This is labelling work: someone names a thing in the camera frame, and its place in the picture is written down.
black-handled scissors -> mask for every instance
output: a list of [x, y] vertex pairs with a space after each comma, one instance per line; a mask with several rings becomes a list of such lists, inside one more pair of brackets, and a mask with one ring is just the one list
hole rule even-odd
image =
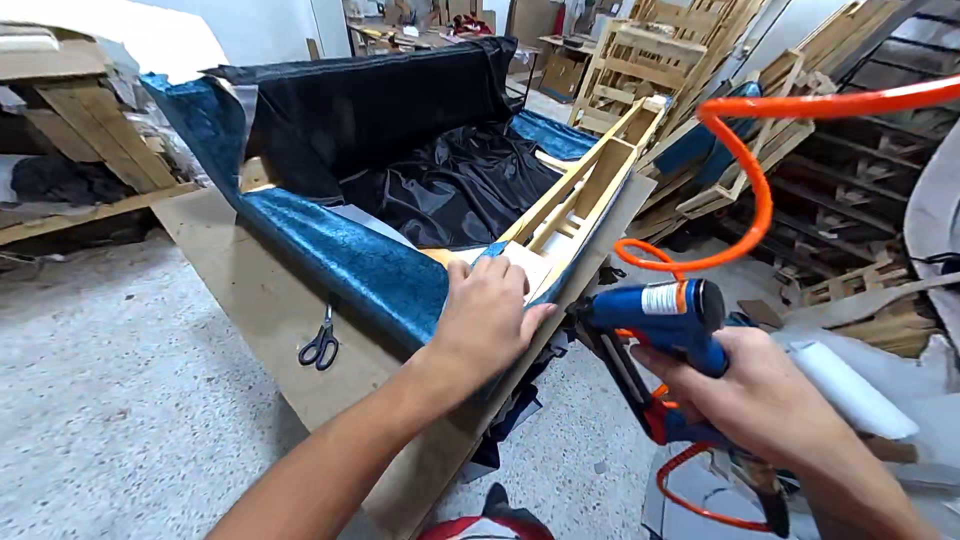
[[300, 352], [297, 353], [297, 359], [301, 366], [308, 366], [316, 362], [317, 371], [323, 371], [330, 367], [333, 359], [337, 357], [338, 351], [340, 351], [340, 342], [333, 336], [333, 306], [327, 305], [324, 323], [320, 326], [317, 337], [311, 339], [300, 349]]

concrete floor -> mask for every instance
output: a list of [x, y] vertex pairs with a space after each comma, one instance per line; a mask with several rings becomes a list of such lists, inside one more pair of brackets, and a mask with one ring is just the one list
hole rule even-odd
[[[732, 307], [773, 305], [772, 274], [747, 260], [703, 275]], [[306, 436], [165, 233], [17, 277], [0, 277], [0, 537], [198, 538]], [[478, 513], [500, 481], [557, 538], [645, 537], [656, 448], [604, 366], [574, 344], [537, 386], [544, 408], [501, 445], [501, 469], [452, 486], [436, 519]], [[361, 517], [342, 537], [372, 536]]]

right hand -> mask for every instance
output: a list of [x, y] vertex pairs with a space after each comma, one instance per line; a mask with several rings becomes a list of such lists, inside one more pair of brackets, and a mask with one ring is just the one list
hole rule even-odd
[[725, 328], [713, 336], [730, 357], [720, 379], [646, 347], [630, 352], [666, 383], [672, 398], [696, 406], [733, 443], [778, 467], [809, 472], [862, 447], [766, 332]]

workbench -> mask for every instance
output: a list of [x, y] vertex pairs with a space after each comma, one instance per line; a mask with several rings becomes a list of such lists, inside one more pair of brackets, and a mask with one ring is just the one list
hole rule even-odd
[[[647, 200], [654, 183], [631, 175], [579, 258], [558, 304], [575, 301]], [[373, 392], [402, 363], [368, 335], [370, 325], [334, 314], [340, 353], [322, 373], [301, 367], [297, 352], [317, 333], [328, 291], [307, 286], [236, 224], [236, 212], [215, 188], [152, 205], [197, 274], [263, 362], [300, 420], [314, 430]], [[487, 394], [475, 396], [407, 445], [363, 502], [368, 517], [392, 538], [415, 537], [472, 456], [493, 416], [564, 318], [558, 309]]]

black satin fabric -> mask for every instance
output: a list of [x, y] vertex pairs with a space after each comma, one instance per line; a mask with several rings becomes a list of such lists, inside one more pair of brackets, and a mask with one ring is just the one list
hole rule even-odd
[[211, 74], [257, 85], [246, 154], [325, 205], [354, 204], [418, 247], [467, 248], [504, 233], [560, 175], [509, 127], [511, 37], [405, 55]]
[[341, 188], [418, 247], [490, 244], [560, 178], [536, 147], [506, 124], [465, 126]]

